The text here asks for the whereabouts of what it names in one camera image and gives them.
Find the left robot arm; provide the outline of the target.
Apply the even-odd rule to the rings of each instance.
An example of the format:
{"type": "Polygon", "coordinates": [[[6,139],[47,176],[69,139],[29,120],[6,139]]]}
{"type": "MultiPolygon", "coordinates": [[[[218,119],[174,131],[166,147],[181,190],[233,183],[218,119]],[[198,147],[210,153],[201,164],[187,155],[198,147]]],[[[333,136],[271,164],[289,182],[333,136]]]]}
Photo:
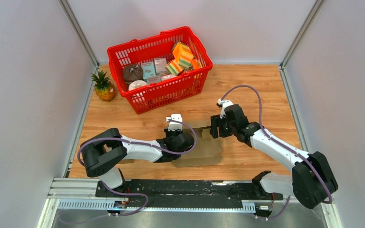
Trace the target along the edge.
{"type": "Polygon", "coordinates": [[[111,128],[83,142],[77,159],[88,177],[98,177],[115,197],[126,191],[125,179],[116,165],[122,160],[146,160],[154,163],[171,162],[193,150],[196,133],[182,130],[166,131],[166,137],[152,141],[131,139],[111,128]]]}

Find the brown cardboard box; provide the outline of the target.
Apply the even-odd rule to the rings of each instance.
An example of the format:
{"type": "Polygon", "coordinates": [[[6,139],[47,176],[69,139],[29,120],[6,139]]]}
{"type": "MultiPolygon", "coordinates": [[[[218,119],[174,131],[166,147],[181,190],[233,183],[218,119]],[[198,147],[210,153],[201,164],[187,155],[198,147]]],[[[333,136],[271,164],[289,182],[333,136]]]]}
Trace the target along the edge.
{"type": "Polygon", "coordinates": [[[119,164],[129,164],[129,163],[133,163],[134,160],[133,159],[123,159],[119,162],[119,164]]]}

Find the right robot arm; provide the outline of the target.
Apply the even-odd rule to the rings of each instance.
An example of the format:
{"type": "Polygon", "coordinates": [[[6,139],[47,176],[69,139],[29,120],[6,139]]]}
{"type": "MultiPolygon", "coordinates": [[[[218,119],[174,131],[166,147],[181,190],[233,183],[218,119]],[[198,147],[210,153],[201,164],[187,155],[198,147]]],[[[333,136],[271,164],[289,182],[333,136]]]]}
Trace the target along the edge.
{"type": "Polygon", "coordinates": [[[241,143],[264,152],[278,161],[291,174],[263,171],[253,178],[252,193],[258,199],[270,193],[294,196],[306,208],[313,209],[338,190],[326,156],[295,148],[275,137],[258,122],[249,122],[242,108],[230,100],[218,100],[220,115],[211,116],[213,138],[235,136],[241,143]]]}

